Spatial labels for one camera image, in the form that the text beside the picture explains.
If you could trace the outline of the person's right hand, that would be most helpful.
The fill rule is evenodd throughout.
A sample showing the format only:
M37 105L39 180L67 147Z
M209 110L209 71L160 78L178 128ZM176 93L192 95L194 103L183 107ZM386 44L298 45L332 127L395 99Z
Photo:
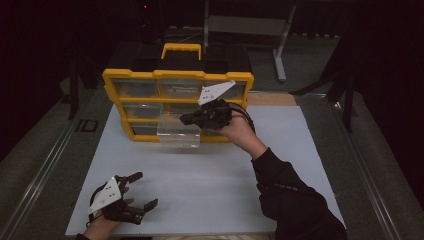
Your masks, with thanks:
M217 132L248 153L252 160L256 160L267 150L267 146L255 134L241 113L233 111L230 123Z

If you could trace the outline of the grid of clear drawers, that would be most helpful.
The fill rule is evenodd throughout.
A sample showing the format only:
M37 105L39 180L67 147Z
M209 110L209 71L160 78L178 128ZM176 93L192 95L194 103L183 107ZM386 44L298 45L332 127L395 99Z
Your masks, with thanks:
M218 80L188 78L136 79L113 78L110 96L121 115L121 126L133 139L155 141L160 118L178 118L200 108L204 88L222 84Z

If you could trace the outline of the black stand legs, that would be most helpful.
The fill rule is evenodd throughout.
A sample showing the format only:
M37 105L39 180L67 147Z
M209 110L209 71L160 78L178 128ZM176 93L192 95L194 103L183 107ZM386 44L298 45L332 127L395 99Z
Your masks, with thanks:
M355 43L352 42L350 37L342 36L319 79L303 88L291 91L292 95L300 96L330 83L331 87L325 98L329 102L336 103L342 96L345 96L344 106L342 107L342 121L348 132L352 132L351 115L356 75L356 67L353 64L355 60L354 47Z

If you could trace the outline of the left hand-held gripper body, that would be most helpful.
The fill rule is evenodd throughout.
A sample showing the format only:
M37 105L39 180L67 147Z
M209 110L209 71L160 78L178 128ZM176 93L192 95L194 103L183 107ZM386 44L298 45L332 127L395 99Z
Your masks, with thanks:
M141 223L145 215L144 210L130 207L123 199L125 189L130 184L126 177L115 175L94 191L88 209L89 223L94 220L98 211L101 211L108 220L136 225Z

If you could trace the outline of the yellow black storage organizer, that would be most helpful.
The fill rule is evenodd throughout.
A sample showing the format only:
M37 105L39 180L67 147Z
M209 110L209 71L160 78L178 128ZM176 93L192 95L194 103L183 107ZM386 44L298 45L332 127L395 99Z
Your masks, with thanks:
M229 103L232 112L246 113L248 92L254 83L247 50L241 46L203 47L199 44L166 43L141 45L124 42L115 50L103 72L105 90L109 99L113 78L235 81L235 85L220 96ZM200 128L200 143L225 142L217 129Z

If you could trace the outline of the brown wooden board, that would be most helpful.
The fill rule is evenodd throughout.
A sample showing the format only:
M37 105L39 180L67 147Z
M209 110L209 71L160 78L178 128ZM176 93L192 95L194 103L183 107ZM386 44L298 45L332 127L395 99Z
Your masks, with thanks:
M285 93L250 93L248 103L256 106L296 106L294 97Z

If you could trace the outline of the person's left hand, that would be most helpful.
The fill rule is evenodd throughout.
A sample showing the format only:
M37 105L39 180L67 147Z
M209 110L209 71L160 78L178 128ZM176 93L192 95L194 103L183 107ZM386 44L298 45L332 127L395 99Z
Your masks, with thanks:
M92 240L108 240L121 224L121 221L106 219L103 213L98 211L94 220L82 234Z

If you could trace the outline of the clear plastic drawer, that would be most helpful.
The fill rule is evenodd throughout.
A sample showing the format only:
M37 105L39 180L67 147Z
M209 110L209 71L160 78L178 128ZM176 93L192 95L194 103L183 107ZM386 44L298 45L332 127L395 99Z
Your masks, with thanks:
M184 125L180 114L161 114L157 137L163 145L170 147L197 148L200 145L200 129L196 125Z

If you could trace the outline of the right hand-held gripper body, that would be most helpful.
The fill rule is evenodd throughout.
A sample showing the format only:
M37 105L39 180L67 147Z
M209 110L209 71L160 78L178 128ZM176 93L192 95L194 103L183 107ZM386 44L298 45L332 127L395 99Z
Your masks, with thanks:
M231 119L231 107L220 96L235 85L231 80L202 88L198 104L199 110L194 113L194 123L200 128L220 129L228 125Z

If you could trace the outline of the grey metal stand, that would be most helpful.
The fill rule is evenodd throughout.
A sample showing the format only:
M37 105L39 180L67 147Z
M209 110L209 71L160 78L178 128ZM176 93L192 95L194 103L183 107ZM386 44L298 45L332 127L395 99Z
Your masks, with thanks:
M237 34L256 34L278 36L280 43L273 50L275 69L280 82L287 80L283 66L282 53L288 39L289 31L296 12L296 5L291 5L285 19L233 17L210 14L210 0L204 4L203 51L209 46L211 32Z

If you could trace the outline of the metal floor rail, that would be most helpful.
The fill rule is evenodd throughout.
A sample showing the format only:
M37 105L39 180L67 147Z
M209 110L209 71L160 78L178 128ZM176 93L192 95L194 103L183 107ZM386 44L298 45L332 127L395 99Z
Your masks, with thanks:
M65 235L111 103L88 90L69 118L54 105L0 163L0 240L70 240Z
M401 240L398 229L395 226L392 217L386 207L386 203L380 194L377 185L371 175L371 172L366 165L365 158L359 149L353 135L347 130L342 120L343 110L339 102L330 102L325 98L324 94L306 94L302 96L295 96L296 101L301 99L310 101L324 102L332 111L336 119L336 126L342 133L345 141L348 143L349 150L354 156L355 169L359 175L362 185L368 195L368 199L372 205L375 216L377 217L381 229L387 240Z

